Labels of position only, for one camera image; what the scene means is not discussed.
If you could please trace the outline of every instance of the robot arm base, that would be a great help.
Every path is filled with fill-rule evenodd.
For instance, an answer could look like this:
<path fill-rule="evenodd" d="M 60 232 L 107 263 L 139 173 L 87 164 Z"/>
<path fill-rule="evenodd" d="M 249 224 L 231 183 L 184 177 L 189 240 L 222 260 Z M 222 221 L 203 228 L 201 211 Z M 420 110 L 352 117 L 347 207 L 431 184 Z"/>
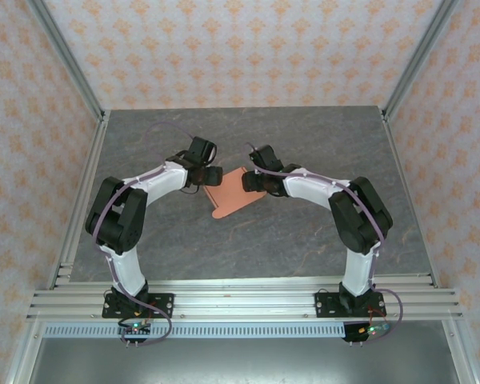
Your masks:
<path fill-rule="evenodd" d="M 370 318 L 380 317 L 380 311 L 386 316 L 386 304 L 380 292 L 368 290 L 360 296 L 354 296 L 342 283 L 339 292 L 314 294 L 314 307 L 317 318 Z"/>
<path fill-rule="evenodd" d="M 156 294 L 148 292 L 148 285 L 145 282 L 144 287 L 138 292 L 135 298 L 141 302 L 149 303 L 166 312 L 172 318 L 174 308 L 174 294 Z M 127 296 L 116 290 L 114 287 L 105 296 L 105 302 L 102 310 L 103 318 L 163 318 L 160 313 L 153 313 L 146 308 L 136 304 L 128 299 Z"/>

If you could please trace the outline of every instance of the enclosure wall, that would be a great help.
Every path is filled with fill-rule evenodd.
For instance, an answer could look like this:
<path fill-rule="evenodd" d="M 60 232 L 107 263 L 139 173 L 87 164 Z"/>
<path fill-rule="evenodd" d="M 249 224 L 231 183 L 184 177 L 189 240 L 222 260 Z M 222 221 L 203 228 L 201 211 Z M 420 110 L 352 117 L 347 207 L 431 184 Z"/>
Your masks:
<path fill-rule="evenodd" d="M 47 0 L 106 109 L 384 106 L 440 0 Z"/>
<path fill-rule="evenodd" d="M 0 1 L 0 383 L 58 256 L 94 126 L 26 1 Z"/>
<path fill-rule="evenodd" d="M 480 358 L 480 0 L 459 4 L 391 121 L 441 283 L 460 288 Z"/>

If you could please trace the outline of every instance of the metal floor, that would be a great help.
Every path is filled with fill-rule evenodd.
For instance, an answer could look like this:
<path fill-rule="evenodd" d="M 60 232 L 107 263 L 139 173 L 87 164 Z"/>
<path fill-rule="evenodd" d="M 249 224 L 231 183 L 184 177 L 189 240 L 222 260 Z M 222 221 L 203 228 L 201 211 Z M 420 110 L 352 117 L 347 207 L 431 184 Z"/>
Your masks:
<path fill-rule="evenodd" d="M 440 322 L 404 322 L 388 339 L 169 339 L 126 349 L 119 340 L 45 339 L 31 384 L 455 384 Z"/>
<path fill-rule="evenodd" d="M 394 218 L 378 274 L 427 273 L 430 264 L 411 213 L 378 108 L 283 107 L 112 111 L 91 192 L 104 178 L 132 177 L 155 168 L 159 157 L 188 148 L 175 122 L 218 145 L 215 165 L 227 173 L 249 168 L 243 145 L 271 144 L 283 163 L 301 164 L 332 178 L 366 176 Z M 173 192 L 146 212 L 138 244 L 148 279 L 269 278 L 341 275 L 346 248 L 330 212 L 299 199 L 266 196 L 227 218 L 211 217 L 204 192 Z M 104 282 L 110 272 L 83 232 L 72 282 Z"/>

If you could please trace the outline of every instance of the orange cloth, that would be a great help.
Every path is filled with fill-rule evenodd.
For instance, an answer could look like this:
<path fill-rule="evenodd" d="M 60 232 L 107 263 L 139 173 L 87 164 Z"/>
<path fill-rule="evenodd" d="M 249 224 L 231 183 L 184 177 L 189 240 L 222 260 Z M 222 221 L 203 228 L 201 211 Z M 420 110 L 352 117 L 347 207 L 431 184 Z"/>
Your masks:
<path fill-rule="evenodd" d="M 220 186 L 205 186 L 208 198 L 215 206 L 213 218 L 224 218 L 233 212 L 248 206 L 266 195 L 266 192 L 245 192 L 242 188 L 242 175 L 247 170 L 237 168 L 222 177 Z"/>

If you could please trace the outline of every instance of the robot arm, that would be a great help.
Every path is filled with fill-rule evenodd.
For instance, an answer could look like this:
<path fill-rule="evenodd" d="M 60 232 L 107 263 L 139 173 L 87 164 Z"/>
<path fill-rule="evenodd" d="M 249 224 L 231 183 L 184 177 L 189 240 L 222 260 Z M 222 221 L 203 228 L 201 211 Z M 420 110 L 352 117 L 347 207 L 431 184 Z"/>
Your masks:
<path fill-rule="evenodd" d="M 295 164 L 284 167 L 270 146 L 253 150 L 250 159 L 258 169 L 270 173 L 245 173 L 242 184 L 246 192 L 266 190 L 276 197 L 303 198 L 332 212 L 339 237 L 347 248 L 339 301 L 350 314 L 354 314 L 356 307 L 366 307 L 372 293 L 371 265 L 380 239 L 366 214 L 340 186 L 359 198 L 385 238 L 393 220 L 371 183 L 366 178 L 353 181 L 324 178 Z"/>
<path fill-rule="evenodd" d="M 86 220 L 89 234 L 94 232 L 99 216 L 115 192 L 134 182 L 114 203 L 115 208 L 106 213 L 98 230 L 98 245 L 112 263 L 114 294 L 121 294 L 120 284 L 129 295 L 146 302 L 148 286 L 137 255 L 146 208 L 169 192 L 186 186 L 220 185 L 222 168 L 209 166 L 216 152 L 215 144 L 196 137 L 188 150 L 168 158 L 164 165 L 154 170 L 135 178 L 118 180 L 112 177 L 103 181 Z"/>
<path fill-rule="evenodd" d="M 330 199 L 333 195 L 344 194 L 339 186 L 313 178 L 315 174 L 309 172 L 306 168 L 298 168 L 290 173 L 306 175 L 306 177 L 287 177 L 283 180 L 285 191 L 291 198 L 303 198 L 331 210 Z M 350 184 L 348 180 L 332 180 L 344 186 L 349 186 Z M 346 270 L 342 284 L 353 296 L 361 296 L 370 288 L 371 263 L 374 257 L 374 250 L 378 245 L 379 242 L 376 242 L 366 254 L 354 252 L 349 247 L 346 249 Z"/>

